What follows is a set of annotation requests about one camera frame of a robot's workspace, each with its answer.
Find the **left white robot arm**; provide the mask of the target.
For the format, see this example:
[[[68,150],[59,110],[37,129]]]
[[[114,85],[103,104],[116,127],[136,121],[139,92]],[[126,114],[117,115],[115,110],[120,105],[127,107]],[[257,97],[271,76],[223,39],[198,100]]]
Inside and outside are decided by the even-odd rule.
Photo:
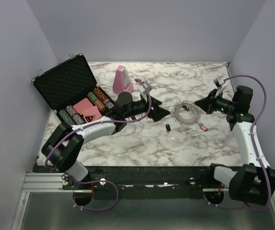
[[[100,137],[120,132],[129,123],[126,118],[144,114],[131,122],[146,117],[157,122],[170,115],[169,110],[160,107],[161,104],[161,101],[148,93],[141,94],[141,99],[134,101],[130,93],[122,92],[108,116],[82,125],[70,126],[66,123],[58,125],[43,145],[41,152],[59,172],[71,176],[73,183],[79,189],[86,189],[90,184],[88,170],[77,160],[82,146]]]

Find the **blue tag key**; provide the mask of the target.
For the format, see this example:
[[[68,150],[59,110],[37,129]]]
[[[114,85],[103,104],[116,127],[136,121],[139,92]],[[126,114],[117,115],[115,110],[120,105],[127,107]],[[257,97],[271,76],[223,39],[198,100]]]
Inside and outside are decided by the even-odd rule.
[[[185,110],[185,111],[190,111],[191,110],[191,105],[183,105],[182,108]]]

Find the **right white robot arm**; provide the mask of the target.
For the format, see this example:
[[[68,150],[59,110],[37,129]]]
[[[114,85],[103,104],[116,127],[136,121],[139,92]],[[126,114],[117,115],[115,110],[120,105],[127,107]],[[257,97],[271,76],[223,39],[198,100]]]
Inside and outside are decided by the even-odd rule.
[[[275,169],[263,155],[255,118],[249,113],[252,96],[253,90],[246,86],[238,86],[232,100],[223,98],[222,89],[214,89],[194,104],[207,114],[216,111],[226,114],[242,162],[237,171],[212,163],[210,172],[204,176],[205,184],[211,188],[223,184],[231,199],[266,206],[275,190]]]

